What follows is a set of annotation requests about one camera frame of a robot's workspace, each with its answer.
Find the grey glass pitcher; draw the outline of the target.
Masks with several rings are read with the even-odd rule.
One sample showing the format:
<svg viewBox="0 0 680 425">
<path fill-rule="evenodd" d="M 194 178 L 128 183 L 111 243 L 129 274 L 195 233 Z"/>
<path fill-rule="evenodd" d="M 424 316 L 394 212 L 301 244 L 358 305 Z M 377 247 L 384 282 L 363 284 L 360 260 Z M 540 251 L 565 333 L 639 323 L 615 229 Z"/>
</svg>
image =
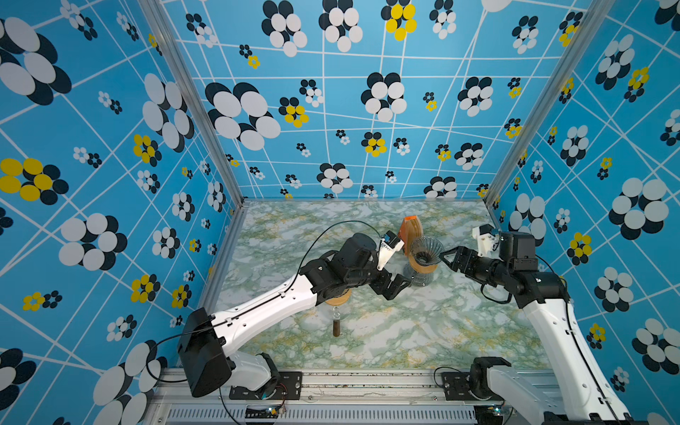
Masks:
<svg viewBox="0 0 680 425">
<path fill-rule="evenodd" d="M 414 288 L 426 287 L 430 285 L 434 279 L 434 273 L 417 272 L 409 264 L 405 265 L 402 274 Z"/>
</svg>

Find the grey glass dripper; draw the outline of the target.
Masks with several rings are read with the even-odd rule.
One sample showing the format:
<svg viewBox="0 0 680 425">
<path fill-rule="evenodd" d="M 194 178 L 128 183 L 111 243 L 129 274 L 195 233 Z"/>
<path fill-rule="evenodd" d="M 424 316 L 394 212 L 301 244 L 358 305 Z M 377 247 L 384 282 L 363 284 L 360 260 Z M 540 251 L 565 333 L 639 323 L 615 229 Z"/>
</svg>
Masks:
<svg viewBox="0 0 680 425">
<path fill-rule="evenodd" d="M 430 267 L 440 262 L 443 244 L 434 237 L 420 237 L 411 245 L 411 257 L 418 266 Z"/>
</svg>

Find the orange coffee filter pack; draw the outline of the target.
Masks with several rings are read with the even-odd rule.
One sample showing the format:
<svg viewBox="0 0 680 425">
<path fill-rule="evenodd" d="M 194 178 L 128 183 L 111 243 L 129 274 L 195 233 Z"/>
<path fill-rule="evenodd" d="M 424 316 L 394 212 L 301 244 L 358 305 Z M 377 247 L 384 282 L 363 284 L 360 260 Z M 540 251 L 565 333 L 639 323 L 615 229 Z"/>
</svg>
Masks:
<svg viewBox="0 0 680 425">
<path fill-rule="evenodd" d="M 398 232 L 398 237 L 403 241 L 403 253 L 406 256 L 411 254 L 413 242 L 424 235 L 423 225 L 417 215 L 407 216 L 403 219 Z"/>
</svg>

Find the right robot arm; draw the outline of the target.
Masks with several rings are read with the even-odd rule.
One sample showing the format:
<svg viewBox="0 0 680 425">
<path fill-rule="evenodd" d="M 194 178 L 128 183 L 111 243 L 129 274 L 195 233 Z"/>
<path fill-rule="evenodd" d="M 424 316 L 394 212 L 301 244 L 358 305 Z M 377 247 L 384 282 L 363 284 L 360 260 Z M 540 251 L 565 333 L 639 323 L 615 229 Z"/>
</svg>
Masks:
<svg viewBox="0 0 680 425">
<path fill-rule="evenodd" d="M 538 269 L 533 235 L 501 232 L 477 235 L 478 248 L 458 246 L 440 253 L 449 269 L 487 286 L 501 287 L 538 334 L 561 392 L 547 396 L 509 361 L 479 357 L 469 373 L 477 398 L 502 398 L 530 424 L 632 424 L 634 419 L 602 373 L 577 327 L 566 283 Z"/>
</svg>

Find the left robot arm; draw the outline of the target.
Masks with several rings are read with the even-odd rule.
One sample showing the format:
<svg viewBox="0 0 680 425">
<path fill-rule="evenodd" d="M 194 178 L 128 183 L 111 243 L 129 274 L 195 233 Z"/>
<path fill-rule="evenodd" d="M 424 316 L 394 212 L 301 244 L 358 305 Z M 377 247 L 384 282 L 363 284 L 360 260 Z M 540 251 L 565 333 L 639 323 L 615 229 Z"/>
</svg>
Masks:
<svg viewBox="0 0 680 425">
<path fill-rule="evenodd" d="M 394 299 L 410 283 L 386 265 L 403 245 L 391 231 L 380 242 L 356 233 L 340 250 L 306 262 L 274 290 L 228 310 L 207 313 L 200 308 L 192 313 L 178 343 L 191 395 L 202 398 L 230 386 L 270 397 L 283 380 L 281 372 L 269 355 L 247 354 L 241 347 L 284 319 L 354 288 L 368 285 L 376 295 Z"/>
</svg>

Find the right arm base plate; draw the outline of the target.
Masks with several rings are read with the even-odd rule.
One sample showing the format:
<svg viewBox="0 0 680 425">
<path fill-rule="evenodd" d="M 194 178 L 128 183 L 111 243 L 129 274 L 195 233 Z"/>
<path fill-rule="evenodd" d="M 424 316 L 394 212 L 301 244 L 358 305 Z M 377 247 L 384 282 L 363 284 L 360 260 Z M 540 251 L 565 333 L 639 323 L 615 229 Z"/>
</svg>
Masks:
<svg viewBox="0 0 680 425">
<path fill-rule="evenodd" d="M 442 388 L 446 401 L 479 402 L 492 405 L 500 405 L 506 402 L 497 394 L 476 396 L 470 389 L 469 373 L 446 370 L 437 374 L 437 383 Z"/>
</svg>

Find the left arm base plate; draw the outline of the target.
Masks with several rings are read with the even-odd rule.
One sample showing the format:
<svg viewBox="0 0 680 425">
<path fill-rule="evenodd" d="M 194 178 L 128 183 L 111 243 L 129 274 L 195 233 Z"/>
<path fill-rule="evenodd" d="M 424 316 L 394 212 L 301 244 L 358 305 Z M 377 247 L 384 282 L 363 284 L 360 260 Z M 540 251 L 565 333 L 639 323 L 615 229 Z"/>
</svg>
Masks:
<svg viewBox="0 0 680 425">
<path fill-rule="evenodd" d="M 231 400 L 288 401 L 299 400 L 303 384 L 301 371 L 283 371 L 274 375 L 256 391 L 243 386 L 232 386 L 228 398 Z"/>
</svg>

